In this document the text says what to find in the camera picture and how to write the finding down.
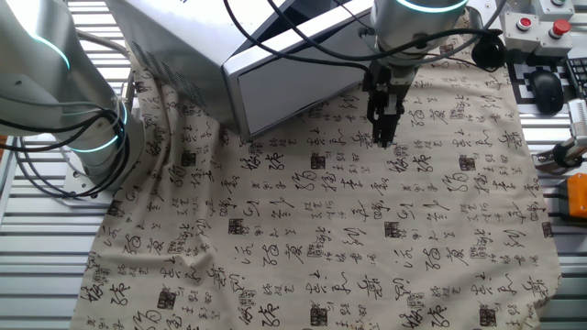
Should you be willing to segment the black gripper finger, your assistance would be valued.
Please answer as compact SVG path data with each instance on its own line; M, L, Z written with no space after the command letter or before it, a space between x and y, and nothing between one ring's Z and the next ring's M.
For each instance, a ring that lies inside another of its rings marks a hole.
M396 128L399 119L404 114L403 99L390 97L389 104L385 109L385 147L389 148L393 144Z
M383 114L380 105L381 101L379 94L370 93L367 107L367 118L372 125L372 140L378 147L386 147L387 142L382 135Z

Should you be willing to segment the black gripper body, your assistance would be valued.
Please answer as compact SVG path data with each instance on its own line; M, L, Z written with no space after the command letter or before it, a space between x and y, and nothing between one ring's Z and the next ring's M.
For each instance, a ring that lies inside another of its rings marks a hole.
M404 113L404 99L415 79L416 66L385 65L372 61L370 72L363 78L362 91L367 92L369 116Z

